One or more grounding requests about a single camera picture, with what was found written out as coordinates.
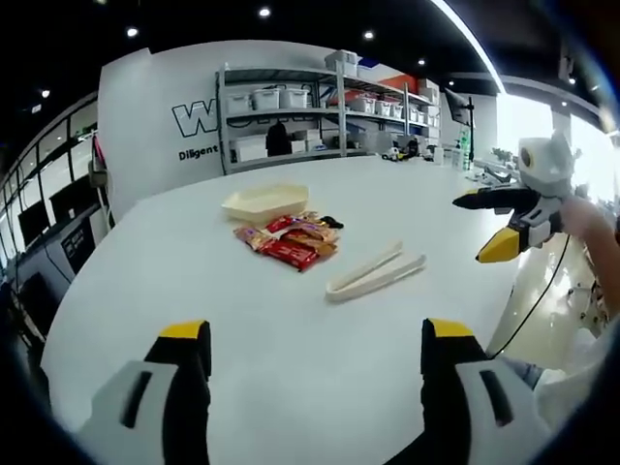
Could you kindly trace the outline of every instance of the black ceiling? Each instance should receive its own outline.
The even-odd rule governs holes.
[[[2,165],[53,117],[97,89],[101,67],[149,47],[264,39],[354,50],[402,72],[446,80],[484,67],[456,28],[429,0],[95,0],[11,2],[0,7],[0,143]],[[449,0],[476,34],[500,74],[560,82],[560,39],[525,0]],[[268,5],[269,19],[259,19]],[[139,28],[128,39],[125,29]],[[362,32],[376,39],[366,42]],[[418,59],[424,57],[426,66]],[[49,89],[44,100],[42,89]],[[582,87],[572,89],[587,98]],[[38,103],[43,110],[32,114]]]

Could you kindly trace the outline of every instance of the tabletop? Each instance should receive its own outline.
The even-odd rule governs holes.
[[[231,193],[305,184],[309,209],[345,224],[338,253],[303,273],[254,254],[221,211]],[[105,238],[63,299],[42,366],[69,430],[97,391],[142,359],[167,325],[210,322],[213,464],[384,463],[423,429],[421,323],[467,325],[483,347],[504,311],[516,261],[475,256],[508,217],[459,209],[474,184],[422,160],[325,160],[248,171],[140,202]],[[327,281],[396,240],[426,270],[340,304]]]

